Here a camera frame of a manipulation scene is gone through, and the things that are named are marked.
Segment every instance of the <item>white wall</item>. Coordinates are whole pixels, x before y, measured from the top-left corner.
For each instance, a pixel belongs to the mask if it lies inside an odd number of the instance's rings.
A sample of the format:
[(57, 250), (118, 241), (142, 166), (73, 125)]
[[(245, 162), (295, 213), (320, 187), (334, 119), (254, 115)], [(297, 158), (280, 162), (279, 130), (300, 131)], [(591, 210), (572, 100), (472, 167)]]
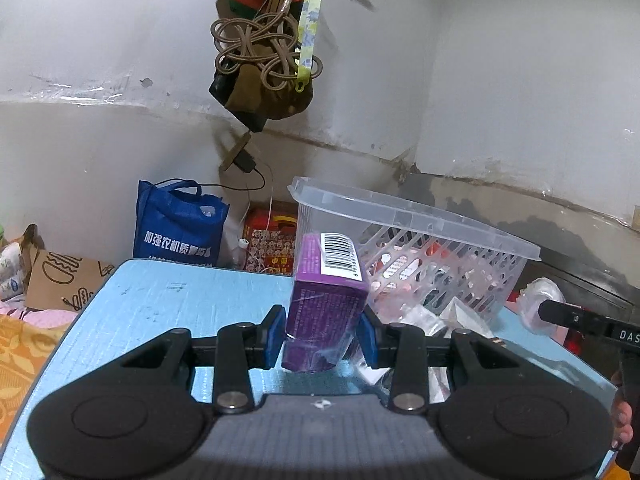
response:
[[(338, 151), (255, 136), (277, 198), (296, 174), (395, 189), (385, 160), (420, 134), (437, 2), (322, 1), (325, 72), (314, 100), (268, 127)], [(219, 181), (223, 146), (241, 127), (207, 91), (216, 18), (216, 0), (0, 0), (0, 223), (9, 236), (36, 222), (52, 250), (119, 263), (130, 256), (139, 179)], [(222, 179), (244, 182), (235, 168)], [(232, 243), (246, 194), (222, 193)]]
[(640, 0), (445, 0), (421, 171), (640, 204)]
[[(437, 1), (322, 0), (313, 103), (271, 127), (389, 159), (414, 146)], [(70, 85), (65, 94), (103, 86), (98, 97), (123, 94), (115, 102), (223, 114), (207, 92), (217, 17), (216, 0), (0, 0), (0, 96), (58, 96), (48, 81)]]

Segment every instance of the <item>black cable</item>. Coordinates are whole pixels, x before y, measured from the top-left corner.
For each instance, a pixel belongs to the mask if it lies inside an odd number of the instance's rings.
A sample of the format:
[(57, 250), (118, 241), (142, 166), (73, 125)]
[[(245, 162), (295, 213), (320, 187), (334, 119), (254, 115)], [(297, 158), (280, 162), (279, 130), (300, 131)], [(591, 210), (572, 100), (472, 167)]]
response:
[[(264, 189), (264, 187), (266, 186), (267, 182), (264, 179), (264, 175), (262, 173), (260, 173), (260, 170), (258, 170), (258, 168), (254, 168), (255, 173), (257, 173), (258, 175), (260, 175), (260, 178), (262, 179), (262, 185), (260, 187), (233, 187), (233, 186), (225, 186), (224, 184), (200, 184), (202, 187), (221, 187), (223, 189), (230, 189), (231, 191), (260, 191), (261, 189)], [(162, 182), (158, 182), (156, 184), (154, 184), (154, 186), (160, 186), (160, 184), (166, 184), (167, 182), (171, 182), (172, 180), (184, 180), (183, 178), (168, 178), (167, 180), (163, 180)]]

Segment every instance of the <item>barcode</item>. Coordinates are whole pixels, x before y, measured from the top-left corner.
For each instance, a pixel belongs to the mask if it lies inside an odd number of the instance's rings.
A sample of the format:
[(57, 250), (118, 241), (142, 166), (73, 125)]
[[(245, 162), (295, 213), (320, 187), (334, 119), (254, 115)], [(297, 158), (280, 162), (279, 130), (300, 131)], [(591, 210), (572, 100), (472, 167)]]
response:
[(349, 237), (339, 233), (322, 233), (322, 274), (362, 281), (358, 256)]

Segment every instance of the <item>white basket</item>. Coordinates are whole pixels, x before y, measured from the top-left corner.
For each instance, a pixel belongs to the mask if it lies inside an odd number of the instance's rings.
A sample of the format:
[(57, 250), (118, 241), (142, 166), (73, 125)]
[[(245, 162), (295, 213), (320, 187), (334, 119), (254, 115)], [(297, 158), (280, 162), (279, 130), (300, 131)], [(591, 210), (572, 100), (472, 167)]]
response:
[(464, 216), (402, 198), (296, 177), (296, 255), (304, 234), (338, 232), (356, 244), (370, 300), (402, 294), (439, 314), (457, 297), (485, 319), (504, 304), (540, 248)]

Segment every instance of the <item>metal screw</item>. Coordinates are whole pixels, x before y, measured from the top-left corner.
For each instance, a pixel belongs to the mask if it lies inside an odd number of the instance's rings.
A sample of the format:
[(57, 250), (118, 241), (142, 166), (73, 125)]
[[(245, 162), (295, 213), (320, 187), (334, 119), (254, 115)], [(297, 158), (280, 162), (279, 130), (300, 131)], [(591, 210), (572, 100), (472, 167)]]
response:
[(223, 408), (232, 410), (242, 408), (249, 402), (249, 399), (242, 392), (225, 392), (216, 397), (216, 402)]
[(406, 412), (412, 412), (424, 406), (424, 398), (417, 394), (400, 394), (394, 397), (394, 405)]

